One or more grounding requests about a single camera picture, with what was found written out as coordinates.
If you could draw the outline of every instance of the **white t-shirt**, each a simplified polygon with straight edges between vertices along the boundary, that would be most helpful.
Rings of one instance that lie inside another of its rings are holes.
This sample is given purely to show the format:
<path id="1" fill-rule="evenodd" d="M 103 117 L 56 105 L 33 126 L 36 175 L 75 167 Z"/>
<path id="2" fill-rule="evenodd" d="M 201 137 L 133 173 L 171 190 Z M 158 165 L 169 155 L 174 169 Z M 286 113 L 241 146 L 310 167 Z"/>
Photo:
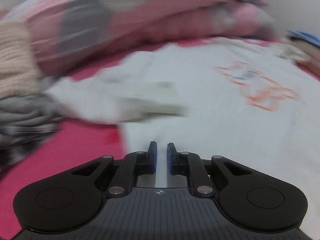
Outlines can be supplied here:
<path id="1" fill-rule="evenodd" d="M 287 181 L 308 199 L 301 229 L 320 238 L 320 83 L 270 53 L 224 45 L 154 52 L 141 82 L 173 82 L 189 111 L 122 125 L 128 152 L 158 144 L 156 187 L 166 187 L 166 147 L 222 155 Z"/>

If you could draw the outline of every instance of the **pile of clothes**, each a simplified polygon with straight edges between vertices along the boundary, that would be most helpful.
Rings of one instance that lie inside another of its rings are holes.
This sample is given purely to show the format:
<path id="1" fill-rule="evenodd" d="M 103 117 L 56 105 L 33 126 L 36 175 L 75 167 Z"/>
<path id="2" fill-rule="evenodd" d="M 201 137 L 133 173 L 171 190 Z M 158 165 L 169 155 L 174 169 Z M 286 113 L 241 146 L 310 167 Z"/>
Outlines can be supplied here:
<path id="1" fill-rule="evenodd" d="M 300 66 L 320 78 L 320 38 L 306 32 L 290 32 L 290 44 L 310 56 L 307 62 L 301 62 Z"/>
<path id="2" fill-rule="evenodd" d="M 0 173 L 57 129 L 61 116 L 38 88 L 40 71 L 22 22 L 0 22 Z"/>

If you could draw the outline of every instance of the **crosshair marking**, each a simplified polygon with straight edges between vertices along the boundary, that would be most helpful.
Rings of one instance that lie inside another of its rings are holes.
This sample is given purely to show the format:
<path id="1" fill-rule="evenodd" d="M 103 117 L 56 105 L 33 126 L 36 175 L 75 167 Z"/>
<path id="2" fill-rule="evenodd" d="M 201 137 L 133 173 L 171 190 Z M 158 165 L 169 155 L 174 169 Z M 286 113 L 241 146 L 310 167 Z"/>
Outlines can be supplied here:
<path id="1" fill-rule="evenodd" d="M 158 189 L 157 191 L 155 191 L 158 195 L 162 195 L 163 193 L 165 193 L 162 189 Z"/>

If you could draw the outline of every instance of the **white cloth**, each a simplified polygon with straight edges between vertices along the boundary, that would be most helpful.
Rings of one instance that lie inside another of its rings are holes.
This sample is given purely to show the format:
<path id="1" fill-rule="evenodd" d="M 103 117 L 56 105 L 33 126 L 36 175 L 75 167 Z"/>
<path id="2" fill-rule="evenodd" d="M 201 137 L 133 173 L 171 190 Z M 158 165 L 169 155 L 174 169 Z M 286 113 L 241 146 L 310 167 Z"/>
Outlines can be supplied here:
<path id="1" fill-rule="evenodd" d="M 156 187 L 167 186 L 169 142 L 203 159 L 223 155 L 300 188 L 309 205 L 301 229 L 319 239 L 320 83 L 271 49 L 168 45 L 153 55 L 139 81 L 174 82 L 189 108 L 187 117 L 122 124 L 128 152 L 157 142 Z"/>
<path id="2" fill-rule="evenodd" d="M 255 44 L 255 42 L 257 42 L 256 40 L 249 40 L 252 43 L 247 43 L 239 39 L 227 39 L 223 37 L 214 38 L 213 40 L 215 44 L 235 46 L 235 47 L 246 49 L 259 54 L 272 53 L 274 56 L 283 58 L 283 59 L 289 59 L 294 61 L 306 61 L 306 62 L 310 60 L 310 56 L 308 54 L 286 43 L 272 42 L 270 43 L 269 47 L 262 47 Z"/>
<path id="3" fill-rule="evenodd" d="M 135 82 L 149 68 L 153 54 L 133 53 L 123 64 L 74 82 L 62 78 L 45 91 L 66 117 L 97 124 L 119 124 L 148 114 L 181 115 L 185 107 L 170 82 Z"/>

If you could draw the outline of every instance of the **blue fabric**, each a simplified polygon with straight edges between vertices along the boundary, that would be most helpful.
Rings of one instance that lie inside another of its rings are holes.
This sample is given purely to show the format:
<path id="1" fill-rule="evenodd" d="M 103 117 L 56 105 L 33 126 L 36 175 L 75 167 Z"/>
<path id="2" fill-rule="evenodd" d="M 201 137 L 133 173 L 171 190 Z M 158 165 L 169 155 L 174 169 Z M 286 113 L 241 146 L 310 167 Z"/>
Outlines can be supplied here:
<path id="1" fill-rule="evenodd" d="M 305 40 L 305 41 L 320 48 L 320 38 L 318 38 L 310 33 L 290 31 L 290 34 L 291 34 L 291 37 L 293 37 L 293 38 Z"/>

